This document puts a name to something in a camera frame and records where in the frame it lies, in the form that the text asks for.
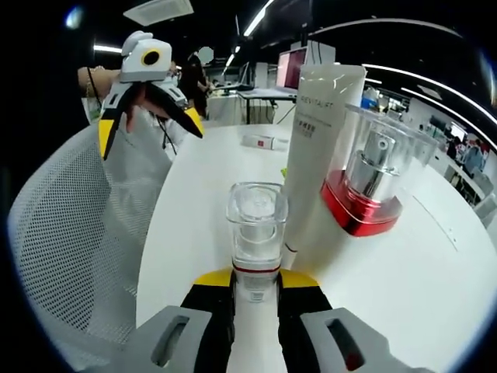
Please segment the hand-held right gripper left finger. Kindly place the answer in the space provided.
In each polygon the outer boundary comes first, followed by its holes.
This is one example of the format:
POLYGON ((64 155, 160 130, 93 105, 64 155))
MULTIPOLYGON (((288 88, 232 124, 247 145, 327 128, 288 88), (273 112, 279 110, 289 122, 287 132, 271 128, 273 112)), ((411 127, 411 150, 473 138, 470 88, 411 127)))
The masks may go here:
POLYGON ((179 306, 169 305, 138 327, 111 372, 225 372, 235 339, 235 276, 198 277, 179 306))

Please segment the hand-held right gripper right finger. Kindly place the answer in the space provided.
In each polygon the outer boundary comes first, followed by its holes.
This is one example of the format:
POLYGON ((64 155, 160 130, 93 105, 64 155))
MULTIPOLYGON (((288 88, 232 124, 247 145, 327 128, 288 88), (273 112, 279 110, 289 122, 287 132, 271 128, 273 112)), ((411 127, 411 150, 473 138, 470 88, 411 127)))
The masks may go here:
POLYGON ((289 372, 426 372, 401 362, 385 336, 345 308, 334 309, 318 282, 281 270, 278 340, 289 372))

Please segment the person's left hand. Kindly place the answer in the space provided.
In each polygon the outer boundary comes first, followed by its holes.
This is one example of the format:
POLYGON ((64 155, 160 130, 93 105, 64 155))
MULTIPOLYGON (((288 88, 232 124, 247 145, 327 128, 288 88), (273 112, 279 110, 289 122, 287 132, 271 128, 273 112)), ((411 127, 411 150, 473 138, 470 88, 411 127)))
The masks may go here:
POLYGON ((145 87, 143 85, 140 86, 140 90, 138 93, 134 95, 131 104, 128 105, 125 110, 126 114, 126 131, 130 133, 133 130, 134 126, 134 111, 135 108, 139 107, 143 110, 148 110, 149 112, 155 114, 156 116, 162 119, 169 119, 170 116, 166 111, 164 111, 161 107, 153 104, 151 101, 145 98, 145 87))

